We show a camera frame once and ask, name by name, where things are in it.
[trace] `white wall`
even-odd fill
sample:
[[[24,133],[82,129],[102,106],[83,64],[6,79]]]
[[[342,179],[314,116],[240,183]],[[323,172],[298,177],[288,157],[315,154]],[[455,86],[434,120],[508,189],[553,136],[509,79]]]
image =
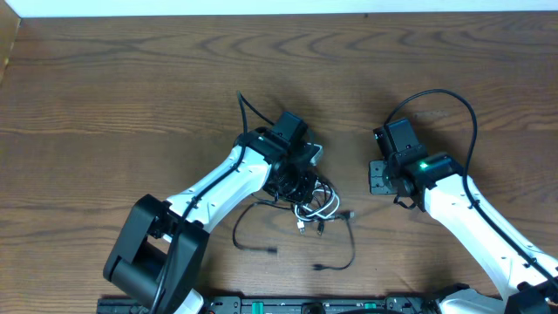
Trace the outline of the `white wall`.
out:
[[[6,0],[6,2],[20,17],[558,10],[558,0]]]

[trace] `wooden table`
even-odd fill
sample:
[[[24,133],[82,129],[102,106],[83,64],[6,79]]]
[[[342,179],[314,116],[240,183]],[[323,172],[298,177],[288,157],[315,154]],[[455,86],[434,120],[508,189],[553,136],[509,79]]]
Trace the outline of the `wooden table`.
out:
[[[558,13],[25,19],[0,90],[0,311],[91,313],[122,292],[102,269],[130,207],[189,187],[242,130],[240,90],[271,119],[310,124],[319,170],[357,212],[300,236],[279,209],[239,206],[211,236],[198,289],[247,296],[376,296],[464,282],[496,290],[427,214],[372,196],[372,129],[415,92],[473,104],[471,176],[525,236],[558,256]],[[464,161],[471,121],[444,95],[404,110],[431,153]],[[251,127],[263,121],[250,113]]]

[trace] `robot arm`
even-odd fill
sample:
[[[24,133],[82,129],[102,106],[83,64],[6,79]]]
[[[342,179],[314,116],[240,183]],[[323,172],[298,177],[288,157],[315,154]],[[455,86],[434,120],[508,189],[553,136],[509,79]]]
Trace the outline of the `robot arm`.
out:
[[[187,205],[198,191],[205,188],[238,162],[241,150],[240,146],[236,146],[227,159],[205,178],[184,192],[169,196],[167,201],[171,204],[170,210],[178,216],[182,216]],[[187,220],[189,222],[200,222],[203,225],[203,229],[211,233],[221,219],[239,202],[263,188],[269,177],[270,170],[271,165],[265,161],[263,155],[250,147],[246,147],[242,163],[236,171],[209,190],[198,201],[197,206],[187,216]]]
[[[442,313],[501,313],[507,306],[511,308],[510,304],[516,307],[517,303],[522,303],[519,307],[532,310],[539,305],[548,307],[546,297],[558,298],[554,283],[529,265],[487,219],[472,208],[463,187],[463,168],[450,155],[429,156],[408,119],[388,123],[374,133],[384,160],[370,164],[371,192],[375,195],[395,194],[395,203],[405,208],[417,206],[442,223],[473,255],[503,299],[502,302],[476,292],[460,292],[439,303]],[[558,261],[521,235],[482,196],[473,180],[467,179],[473,198],[496,228],[550,276],[558,276]],[[407,207],[398,200],[400,196],[410,197],[414,203]]]
[[[480,201],[480,206],[492,221],[552,276],[558,276],[558,261],[536,248],[490,205],[470,177],[468,180],[475,199]],[[519,292],[520,284],[528,283],[535,286],[545,282],[547,278],[533,267],[526,267],[526,261],[476,210],[469,208],[471,203],[463,192],[461,182],[461,176],[458,174],[436,181],[435,188],[425,191],[426,212],[448,228],[465,246],[493,281],[504,303]]]
[[[112,248],[105,279],[146,307],[162,287],[157,313],[197,313],[203,298],[192,288],[209,234],[223,217],[260,189],[295,204],[311,202],[317,176],[310,167],[318,162],[322,148],[303,141],[307,128],[295,115],[284,113],[271,129],[260,127],[239,136],[227,159],[184,192],[166,201],[151,195],[141,198]],[[230,172],[235,165],[238,168]],[[194,197],[197,201],[184,217]],[[169,250],[167,256],[155,248],[149,236],[174,242],[172,253]]]

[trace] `black plastic mount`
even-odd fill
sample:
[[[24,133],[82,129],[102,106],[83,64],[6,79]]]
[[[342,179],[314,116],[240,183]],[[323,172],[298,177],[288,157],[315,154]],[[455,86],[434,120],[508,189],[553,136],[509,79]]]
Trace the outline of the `black plastic mount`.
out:
[[[103,276],[128,296],[144,306],[151,306],[167,255],[147,241],[175,228],[179,217],[168,209],[168,204],[151,195],[142,197],[132,207],[111,255],[106,261]],[[182,304],[194,286],[209,233],[196,223],[183,222],[172,262],[170,263],[164,295],[157,313],[172,313]]]
[[[374,195],[411,197],[421,210],[424,191],[436,181],[462,174],[462,166],[446,153],[428,155],[408,119],[399,119],[374,130],[384,160],[370,163],[369,183]]]
[[[517,289],[519,292],[507,299],[504,314],[550,314],[547,298],[558,302],[558,290],[548,280],[535,286],[520,283]]]
[[[430,310],[433,313],[439,313],[440,302],[442,302],[447,296],[450,296],[455,292],[467,289],[469,289],[468,284],[456,283],[451,286],[444,287],[436,292],[433,292],[425,299],[424,309]]]
[[[259,127],[239,136],[237,144],[254,149],[272,166],[263,186],[270,195],[294,203],[312,200],[317,176],[309,171],[309,164],[320,148],[303,140],[307,130],[302,119],[283,113],[271,129]]]

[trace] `black connector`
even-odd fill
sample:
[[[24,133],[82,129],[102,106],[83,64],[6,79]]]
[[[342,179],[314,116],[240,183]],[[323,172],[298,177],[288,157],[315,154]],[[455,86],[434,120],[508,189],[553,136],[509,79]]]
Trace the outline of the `black connector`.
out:
[[[324,222],[319,222],[317,224],[317,234],[319,236],[322,236],[323,230],[325,229],[325,223]]]
[[[355,212],[350,211],[350,210],[345,210],[341,213],[339,213],[341,216],[345,217],[346,221],[349,221],[352,218],[355,218]]]
[[[329,268],[329,267],[323,266],[322,264],[314,264],[314,265],[312,265],[312,266],[314,267],[314,270],[318,270],[318,271],[319,271],[319,270],[326,270],[326,269]]]
[[[267,249],[268,253],[270,254],[277,254],[277,247],[268,247]]]

